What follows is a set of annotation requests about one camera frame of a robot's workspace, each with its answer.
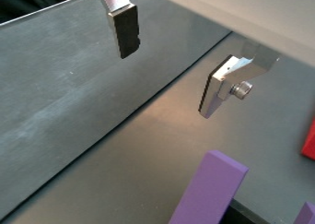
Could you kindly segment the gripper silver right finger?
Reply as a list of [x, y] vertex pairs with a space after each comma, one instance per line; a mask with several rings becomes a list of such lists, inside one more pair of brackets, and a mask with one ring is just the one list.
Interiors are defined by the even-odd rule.
[[198, 114], [209, 118], [221, 103], [233, 95], [242, 100], [252, 85], [248, 79], [269, 71], [280, 53], [261, 44], [245, 41], [241, 50], [229, 54], [209, 73], [198, 104]]

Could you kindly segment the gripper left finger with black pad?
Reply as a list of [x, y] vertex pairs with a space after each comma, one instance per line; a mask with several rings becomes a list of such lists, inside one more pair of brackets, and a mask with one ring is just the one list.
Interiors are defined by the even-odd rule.
[[112, 26], [117, 52], [126, 58], [138, 48], [137, 6], [130, 0], [101, 0]]

